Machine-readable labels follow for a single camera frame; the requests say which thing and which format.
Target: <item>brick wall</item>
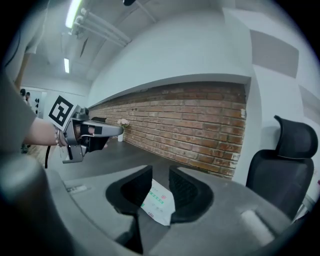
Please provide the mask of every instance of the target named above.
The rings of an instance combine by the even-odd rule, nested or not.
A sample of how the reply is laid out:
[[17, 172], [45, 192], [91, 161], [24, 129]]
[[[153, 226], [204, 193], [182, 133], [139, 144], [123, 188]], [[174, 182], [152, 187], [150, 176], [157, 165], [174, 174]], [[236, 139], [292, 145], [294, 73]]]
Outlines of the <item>brick wall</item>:
[[243, 85], [196, 82], [130, 93], [90, 109], [116, 125], [127, 119], [124, 140], [160, 156], [230, 178], [245, 128]]

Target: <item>white paper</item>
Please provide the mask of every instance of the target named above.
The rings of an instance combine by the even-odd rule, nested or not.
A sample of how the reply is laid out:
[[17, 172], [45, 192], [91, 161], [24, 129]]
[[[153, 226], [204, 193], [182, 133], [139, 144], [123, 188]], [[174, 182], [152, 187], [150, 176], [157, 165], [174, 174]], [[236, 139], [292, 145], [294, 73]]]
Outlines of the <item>white paper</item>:
[[176, 211], [172, 193], [154, 179], [152, 179], [152, 187], [141, 208], [156, 222], [164, 226], [170, 225], [171, 214]]

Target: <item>chair headrest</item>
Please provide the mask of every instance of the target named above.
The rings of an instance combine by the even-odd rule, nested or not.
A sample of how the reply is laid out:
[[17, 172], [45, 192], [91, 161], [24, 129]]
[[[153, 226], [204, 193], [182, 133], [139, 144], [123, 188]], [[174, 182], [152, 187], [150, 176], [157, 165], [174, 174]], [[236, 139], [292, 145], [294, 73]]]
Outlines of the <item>chair headrest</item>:
[[318, 149], [318, 137], [315, 130], [303, 123], [283, 119], [278, 115], [274, 118], [280, 123], [281, 131], [276, 153], [279, 157], [291, 159], [308, 159]]

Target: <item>fluorescent light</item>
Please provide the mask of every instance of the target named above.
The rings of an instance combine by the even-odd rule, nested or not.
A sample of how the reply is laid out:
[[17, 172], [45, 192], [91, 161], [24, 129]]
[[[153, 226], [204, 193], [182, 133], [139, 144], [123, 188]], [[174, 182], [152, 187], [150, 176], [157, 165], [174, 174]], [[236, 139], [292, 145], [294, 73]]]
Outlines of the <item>fluorescent light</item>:
[[69, 60], [67, 58], [64, 59], [64, 70], [69, 73]]
[[72, 29], [72, 25], [74, 24], [74, 20], [75, 20], [81, 1], [82, 0], [72, 0], [70, 4], [68, 15], [66, 16], [66, 20], [65, 20], [65, 26], [69, 29]]

